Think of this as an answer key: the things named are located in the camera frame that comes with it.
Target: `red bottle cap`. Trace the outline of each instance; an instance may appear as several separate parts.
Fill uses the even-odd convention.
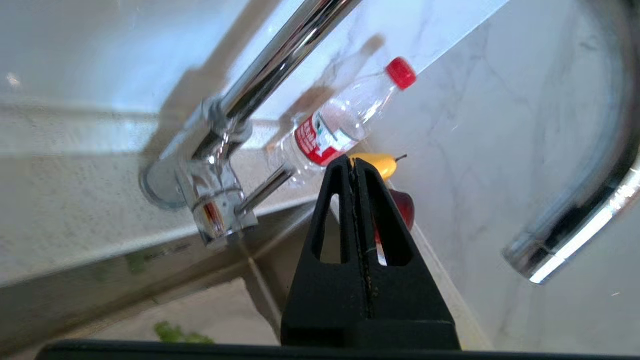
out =
[[[403,58],[395,58],[387,65],[387,74],[396,83],[400,90],[412,86],[415,82],[415,72]]]

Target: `green vegetable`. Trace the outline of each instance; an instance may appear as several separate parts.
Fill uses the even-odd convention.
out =
[[[154,330],[163,343],[215,344],[213,339],[197,332],[185,335],[179,325],[172,327],[166,321],[155,324]]]

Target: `red label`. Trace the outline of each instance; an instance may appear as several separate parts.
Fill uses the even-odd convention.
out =
[[[314,163],[325,167],[344,154],[330,144],[331,137],[320,116],[313,115],[305,120],[294,132],[300,151]]]

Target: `faucet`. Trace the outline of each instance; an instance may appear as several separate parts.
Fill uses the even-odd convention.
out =
[[[253,209],[294,173],[284,164],[245,197],[230,157],[252,135],[253,112],[360,0],[306,0],[224,96],[204,99],[160,158],[140,175],[152,203],[188,206],[205,244],[223,249],[258,224]]]
[[[640,195],[640,13],[638,1],[589,1],[612,67],[610,121],[578,179],[503,249],[507,262],[542,284]]]

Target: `bottle label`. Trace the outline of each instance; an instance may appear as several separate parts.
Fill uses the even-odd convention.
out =
[[[300,124],[294,134],[300,151],[322,167],[329,165],[358,143],[340,129],[332,133],[319,111]]]

